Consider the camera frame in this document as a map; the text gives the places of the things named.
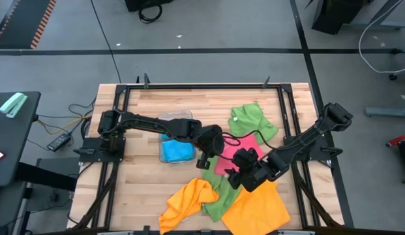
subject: concrete floor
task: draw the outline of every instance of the concrete floor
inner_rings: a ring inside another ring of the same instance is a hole
[[[357,48],[360,30],[344,28],[331,36],[311,30],[316,3],[297,0],[309,48]],[[290,2],[286,0],[175,0],[164,7],[161,19],[142,24],[122,0],[94,0],[113,49],[181,48],[300,48]],[[358,20],[369,20],[385,3],[365,7]],[[11,4],[0,0],[0,21]],[[405,22],[405,1],[388,20]],[[364,48],[405,47],[402,31],[369,31]],[[90,0],[57,1],[37,50],[107,49]],[[352,126],[334,134],[344,153],[340,167],[354,225],[405,231],[405,168],[394,148],[385,143],[405,134],[405,119],[366,117],[366,106],[405,106],[405,74],[396,82],[371,71],[357,54],[313,54],[312,62],[324,103],[339,102],[354,115]],[[368,54],[379,69],[405,67],[405,55]],[[310,82],[302,54],[163,54],[116,55],[123,82],[147,73],[157,82]],[[67,115],[71,103],[89,104],[101,83],[117,83],[110,55],[0,56],[0,91],[35,90],[42,93],[39,114]],[[62,125],[63,119],[48,119]],[[57,153],[27,144],[23,161],[73,157],[75,144]],[[29,139],[45,146],[53,137],[33,125]],[[32,217],[33,232],[63,230],[67,211],[45,211]]]

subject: blue towel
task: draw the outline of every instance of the blue towel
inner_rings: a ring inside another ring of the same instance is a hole
[[[176,140],[162,142],[163,159],[168,162],[189,161],[194,158],[194,146]]]

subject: plastic container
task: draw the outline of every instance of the plastic container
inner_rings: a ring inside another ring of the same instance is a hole
[[[175,118],[187,118],[187,119],[192,119],[192,112],[189,110],[178,110],[178,111],[171,111],[171,112],[166,112],[164,114],[160,114],[158,116],[159,119],[162,120],[172,120]],[[171,164],[177,164],[177,163],[186,163],[189,162],[196,157],[196,149],[194,146],[191,146],[189,143],[177,143],[177,142],[170,142],[168,144],[174,144],[174,145],[182,145],[179,147],[178,150],[183,150],[185,152],[189,152],[189,156],[185,158],[180,158],[180,159],[170,159],[169,156],[165,155],[165,149],[164,149],[164,144],[166,145],[167,143],[164,143],[166,141],[176,141],[176,140],[170,140],[168,137],[164,134],[161,134],[159,136],[158,142],[159,142],[159,159],[162,163],[171,163]]]

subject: desk leg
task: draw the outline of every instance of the desk leg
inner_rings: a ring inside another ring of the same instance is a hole
[[[41,169],[30,164],[19,163],[15,180],[23,180],[31,183],[47,185],[58,189],[74,191],[77,179]]]

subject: wooden tabletop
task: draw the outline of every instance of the wooden tabletop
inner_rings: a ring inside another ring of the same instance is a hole
[[[116,84],[101,84],[93,112],[90,137],[98,137],[97,127],[101,113],[110,110]],[[316,110],[307,83],[292,84],[293,96],[302,131],[316,120]],[[268,143],[283,145],[284,127],[276,89],[137,89],[130,93],[128,111],[156,118],[159,114],[174,110],[190,110],[193,118],[203,125],[217,124],[230,131],[228,118],[231,108],[258,102],[264,116],[279,128],[277,135]],[[294,134],[292,119],[291,133]],[[150,225],[158,230],[158,217],[166,210],[166,201],[193,178],[200,178],[202,171],[195,167],[196,161],[187,164],[165,164],[159,161],[158,134],[129,130],[126,132],[125,158],[120,164],[112,211],[111,230],[142,230]],[[264,152],[269,149],[261,146]],[[330,168],[309,162],[310,175],[317,199],[333,219],[343,224],[333,177]],[[89,209],[97,194],[101,163],[95,163],[79,178],[76,186],[70,217],[79,221]],[[291,220],[282,228],[301,228],[299,210],[292,173],[277,180],[278,193],[286,205]],[[309,203],[304,196],[308,221],[312,224]],[[103,225],[106,203],[102,203],[100,222]],[[227,230],[222,221],[212,222],[201,212],[183,221],[176,230]]]

